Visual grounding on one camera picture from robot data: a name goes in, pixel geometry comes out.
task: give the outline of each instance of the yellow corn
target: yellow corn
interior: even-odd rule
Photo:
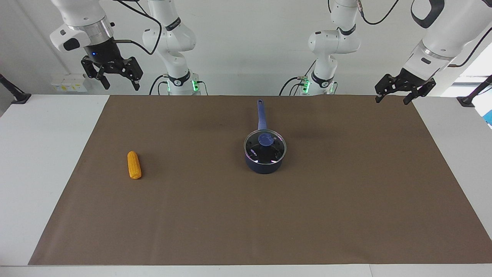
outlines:
[[[130,178],[132,179],[139,179],[142,177],[140,162],[138,161],[138,156],[135,151],[130,151],[128,153],[128,172],[130,173]]]

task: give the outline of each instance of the brown mat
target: brown mat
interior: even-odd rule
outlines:
[[[257,99],[111,96],[29,264],[492,263],[412,105],[264,97],[288,148],[259,175],[243,156]]]

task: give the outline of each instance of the blue handle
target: blue handle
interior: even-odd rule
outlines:
[[[266,130],[267,127],[267,117],[265,116],[265,106],[263,105],[263,100],[258,100],[258,130]]]

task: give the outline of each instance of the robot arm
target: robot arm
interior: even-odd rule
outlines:
[[[64,24],[50,35],[61,52],[83,47],[87,55],[81,63],[89,78],[99,80],[105,89],[110,84],[105,73],[119,74],[132,82],[135,90],[143,72],[134,57],[124,59],[113,38],[110,23],[99,0],[51,0],[60,11]]]
[[[421,7],[430,7],[423,11]],[[409,91],[403,102],[425,97],[435,86],[434,75],[445,69],[492,21],[491,0],[414,0],[412,17],[427,34],[396,77],[376,84],[376,102],[390,93]]]
[[[198,76],[188,68],[185,57],[180,53],[195,48],[196,36],[192,30],[181,22],[173,0],[148,0],[152,16],[165,29],[159,34],[158,29],[147,29],[143,41],[147,47],[155,44],[157,36],[160,41],[157,53],[168,71],[168,90],[171,95],[199,94],[196,85]]]
[[[301,95],[326,94],[333,81],[337,61],[333,54],[348,54],[359,50],[361,40],[356,31],[357,0],[336,0],[331,18],[337,30],[315,32],[309,38],[309,48],[316,55],[316,66]]]

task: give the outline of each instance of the saucepan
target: saucepan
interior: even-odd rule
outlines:
[[[279,133],[268,129],[263,100],[258,100],[257,106],[258,130],[244,142],[246,164],[256,173],[269,174],[282,165],[287,144]]]

